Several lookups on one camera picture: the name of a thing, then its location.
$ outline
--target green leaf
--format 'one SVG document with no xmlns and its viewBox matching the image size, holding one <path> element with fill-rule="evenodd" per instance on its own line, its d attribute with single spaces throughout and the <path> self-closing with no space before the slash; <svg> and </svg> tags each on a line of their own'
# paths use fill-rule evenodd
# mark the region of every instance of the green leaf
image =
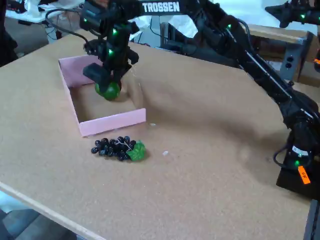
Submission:
<svg viewBox="0 0 320 240">
<path fill-rule="evenodd" d="M 133 150 L 127 151 L 126 153 L 130 156 L 132 161 L 139 161 L 145 157 L 146 147 L 141 142 L 138 141 L 135 145 Z"/>
</svg>

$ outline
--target bunch of grapes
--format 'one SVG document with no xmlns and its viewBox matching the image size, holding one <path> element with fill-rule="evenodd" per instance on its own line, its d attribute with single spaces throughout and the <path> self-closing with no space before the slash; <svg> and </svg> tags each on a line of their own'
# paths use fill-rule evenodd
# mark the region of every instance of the bunch of grapes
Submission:
<svg viewBox="0 0 320 240">
<path fill-rule="evenodd" d="M 119 161 L 131 160 L 127 152 L 132 151 L 136 145 L 135 140 L 129 136 L 119 136 L 117 140 L 102 138 L 94 142 L 95 147 L 91 149 L 92 154 L 99 153 L 100 156 L 117 157 Z"/>
</svg>

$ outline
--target green ball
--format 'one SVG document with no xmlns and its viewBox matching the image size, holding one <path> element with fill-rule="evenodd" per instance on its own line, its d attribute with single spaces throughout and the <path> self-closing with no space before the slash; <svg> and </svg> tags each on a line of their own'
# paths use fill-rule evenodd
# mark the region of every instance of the green ball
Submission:
<svg viewBox="0 0 320 240">
<path fill-rule="evenodd" d="M 108 101 L 115 100 L 120 94 L 120 87 L 116 82 L 111 82 L 105 92 L 100 92 L 98 84 L 95 84 L 94 88 L 97 94 L 104 97 Z"/>
</svg>

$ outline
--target pink box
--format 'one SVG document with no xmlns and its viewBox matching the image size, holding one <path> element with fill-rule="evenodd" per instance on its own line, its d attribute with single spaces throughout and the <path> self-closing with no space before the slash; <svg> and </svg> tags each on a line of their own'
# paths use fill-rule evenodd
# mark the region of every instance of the pink box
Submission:
<svg viewBox="0 0 320 240">
<path fill-rule="evenodd" d="M 94 82 L 83 75 L 85 66 L 101 62 L 96 56 L 59 59 L 59 69 L 83 137 L 131 126 L 146 121 L 142 90 L 129 70 L 122 78 L 122 90 L 115 101 L 107 101 L 95 92 Z"/>
</svg>

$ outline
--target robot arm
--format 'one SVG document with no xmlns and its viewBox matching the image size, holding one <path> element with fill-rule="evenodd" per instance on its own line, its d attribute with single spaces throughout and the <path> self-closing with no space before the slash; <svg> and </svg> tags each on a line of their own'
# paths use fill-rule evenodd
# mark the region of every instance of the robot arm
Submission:
<svg viewBox="0 0 320 240">
<path fill-rule="evenodd" d="M 280 21 L 280 28 L 288 27 L 291 22 L 320 25 L 320 1 L 314 1 L 314 7 L 309 0 L 292 0 L 282 5 L 267 6 L 265 10 Z"/>
<path fill-rule="evenodd" d="M 320 153 L 318 105 L 303 93 L 295 91 L 292 84 L 284 81 L 255 53 L 250 36 L 240 21 L 226 14 L 218 3 L 208 0 L 120 0 L 104 8 L 92 0 L 86 0 L 80 26 L 96 35 L 97 39 L 87 42 L 84 49 L 88 54 L 98 56 L 102 66 L 93 63 L 83 69 L 83 74 L 96 83 L 99 94 L 107 91 L 112 82 L 121 87 L 121 78 L 131 67 L 128 60 L 131 64 L 139 60 L 138 54 L 128 47 L 130 34 L 139 29 L 128 20 L 143 15 L 180 14 L 188 15 L 207 44 L 218 54 L 236 60 L 239 67 L 279 106 L 283 122 L 291 131 L 286 145 L 281 149 L 286 150 L 284 162 L 279 163 L 276 159 L 280 151 L 275 153 L 273 159 L 281 166 L 281 171 L 288 172 L 290 176 L 286 180 L 290 178 L 292 184 L 278 185 L 320 199 L 320 179 L 314 167 L 314 157 Z"/>
</svg>

